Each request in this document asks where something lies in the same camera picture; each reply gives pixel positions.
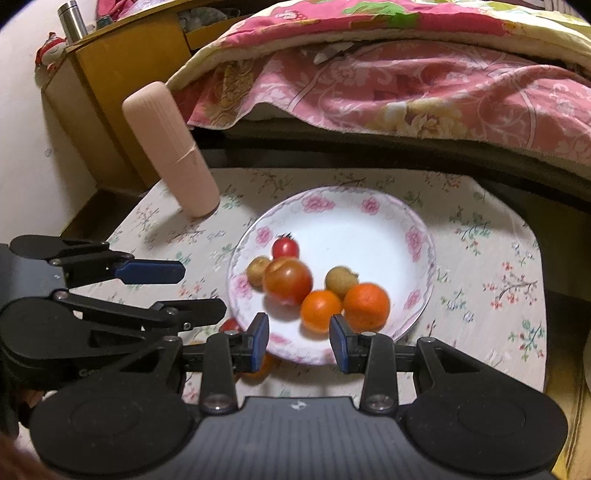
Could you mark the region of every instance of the floral tablecloth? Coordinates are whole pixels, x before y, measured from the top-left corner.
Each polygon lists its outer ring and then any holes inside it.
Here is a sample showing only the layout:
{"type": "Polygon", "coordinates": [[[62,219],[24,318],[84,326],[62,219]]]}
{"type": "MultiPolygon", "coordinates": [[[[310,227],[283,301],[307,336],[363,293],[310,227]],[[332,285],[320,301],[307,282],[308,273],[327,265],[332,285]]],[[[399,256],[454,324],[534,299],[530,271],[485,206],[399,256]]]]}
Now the floral tablecloth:
{"type": "MultiPolygon", "coordinates": [[[[540,252],[528,225],[468,177],[407,170],[219,169],[217,211],[191,221],[163,182],[158,183],[110,237],[113,249],[137,258],[180,260],[187,268],[178,285],[125,286],[118,280],[78,293],[148,307],[157,300],[220,297],[228,304],[228,261],[242,234],[274,204],[325,185],[374,188],[403,199],[425,221],[435,241],[435,288],[423,315],[403,337],[414,343],[435,336],[541,390],[546,320],[540,252]]],[[[226,318],[231,317],[228,311],[226,318]]],[[[216,326],[182,333],[203,342],[216,326]]],[[[281,361],[263,381],[240,380],[246,395],[350,395],[358,401],[361,375],[334,366],[281,361]]],[[[188,379],[184,396],[196,402],[200,375],[188,379]]],[[[410,374],[399,374],[402,402],[415,397],[410,374]]]]}

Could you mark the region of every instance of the cloth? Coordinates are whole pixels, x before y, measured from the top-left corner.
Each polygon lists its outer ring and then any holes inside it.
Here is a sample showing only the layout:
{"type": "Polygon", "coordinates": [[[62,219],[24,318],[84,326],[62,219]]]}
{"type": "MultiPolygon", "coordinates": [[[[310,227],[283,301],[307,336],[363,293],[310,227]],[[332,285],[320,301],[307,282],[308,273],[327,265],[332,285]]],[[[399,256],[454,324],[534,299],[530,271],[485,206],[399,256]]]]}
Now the cloth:
{"type": "Polygon", "coordinates": [[[591,165],[591,83],[450,42],[398,40],[316,65],[323,45],[220,65],[175,94],[190,125],[226,129],[263,105],[315,127],[487,142],[591,165]]]}
{"type": "Polygon", "coordinates": [[[96,3],[96,19],[110,15],[113,21],[134,6],[136,0],[98,0],[96,3]]]}
{"type": "MultiPolygon", "coordinates": [[[[414,343],[420,336],[433,335],[542,390],[546,317],[537,241],[518,215],[471,178],[364,169],[226,168],[212,173],[222,192],[214,214],[191,222],[160,182],[109,238],[112,248],[138,258],[180,260],[187,268],[180,284],[125,286],[115,280],[76,293],[143,307],[157,300],[208,297],[229,304],[226,277],[232,252],[259,215],[320,185],[379,189],[404,199],[422,217],[436,247],[433,294],[402,341],[414,343]]],[[[225,319],[231,315],[228,311],[225,319]]],[[[204,342],[220,324],[180,335],[185,343],[204,342]]],[[[189,378],[186,401],[197,401],[199,382],[199,374],[189,378]]],[[[246,395],[350,395],[358,401],[361,385],[360,375],[343,375],[333,365],[281,361],[263,382],[240,380],[236,387],[240,401],[246,395]]],[[[412,401],[411,375],[399,374],[398,385],[401,401],[412,401]]]]}
{"type": "Polygon", "coordinates": [[[167,82],[180,90],[218,65],[321,42],[443,40],[591,70],[591,26],[559,12],[484,0],[288,0],[233,25],[167,82]]]}

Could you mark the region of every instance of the pink floral blanket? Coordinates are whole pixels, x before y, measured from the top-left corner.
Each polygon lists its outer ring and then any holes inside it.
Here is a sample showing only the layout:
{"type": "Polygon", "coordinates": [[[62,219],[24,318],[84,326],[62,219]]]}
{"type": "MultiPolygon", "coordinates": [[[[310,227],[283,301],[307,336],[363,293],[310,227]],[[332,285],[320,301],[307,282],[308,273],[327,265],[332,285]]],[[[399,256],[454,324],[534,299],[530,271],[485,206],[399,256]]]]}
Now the pink floral blanket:
{"type": "Polygon", "coordinates": [[[222,63],[176,92],[190,125],[270,104],[340,132],[476,140],[591,164],[591,88],[566,69],[458,43],[398,40],[315,65],[320,46],[222,63]]]}

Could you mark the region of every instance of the cherry tomato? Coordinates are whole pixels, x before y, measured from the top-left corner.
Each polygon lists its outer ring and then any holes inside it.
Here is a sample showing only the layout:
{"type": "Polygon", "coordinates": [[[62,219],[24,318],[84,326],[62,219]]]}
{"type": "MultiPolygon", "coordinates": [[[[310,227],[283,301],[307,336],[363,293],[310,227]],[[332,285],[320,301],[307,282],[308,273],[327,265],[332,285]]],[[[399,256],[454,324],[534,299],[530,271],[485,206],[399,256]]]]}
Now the cherry tomato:
{"type": "Polygon", "coordinates": [[[296,258],[277,258],[265,269],[262,288],[282,305],[300,305],[312,291],[312,273],[296,258]]]}
{"type": "Polygon", "coordinates": [[[296,241],[293,240],[291,235],[288,233],[287,235],[282,235],[277,240],[275,240],[275,243],[273,243],[273,247],[271,248],[271,254],[273,255],[273,258],[299,258],[300,247],[298,247],[296,241]]]}
{"type": "Polygon", "coordinates": [[[236,321],[236,319],[234,317],[229,318],[224,323],[222,323],[222,326],[220,327],[219,331],[220,332],[227,332],[228,330],[236,330],[237,332],[242,331],[242,329],[240,328],[240,325],[238,325],[238,322],[236,321]]]}

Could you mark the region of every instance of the metal thermos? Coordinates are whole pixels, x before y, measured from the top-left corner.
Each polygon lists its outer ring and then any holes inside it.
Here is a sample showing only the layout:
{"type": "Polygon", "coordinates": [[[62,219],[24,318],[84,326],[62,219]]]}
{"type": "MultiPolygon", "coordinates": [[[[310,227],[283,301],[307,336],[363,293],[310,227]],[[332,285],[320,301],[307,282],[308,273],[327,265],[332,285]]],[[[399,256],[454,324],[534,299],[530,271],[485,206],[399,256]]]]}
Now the metal thermos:
{"type": "Polygon", "coordinates": [[[64,28],[64,33],[70,45],[88,35],[76,0],[70,0],[63,4],[57,10],[57,14],[60,17],[61,26],[64,28]]]}

